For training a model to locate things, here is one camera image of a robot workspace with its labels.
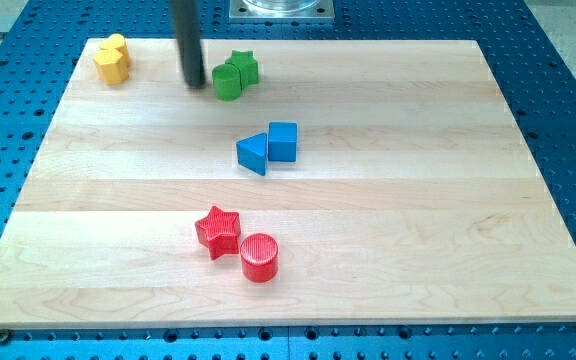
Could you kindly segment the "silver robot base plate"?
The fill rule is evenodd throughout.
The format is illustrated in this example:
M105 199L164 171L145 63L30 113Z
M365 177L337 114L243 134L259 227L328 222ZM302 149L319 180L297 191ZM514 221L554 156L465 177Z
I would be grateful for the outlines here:
M235 23L265 21L333 21L333 0L228 0L229 20Z

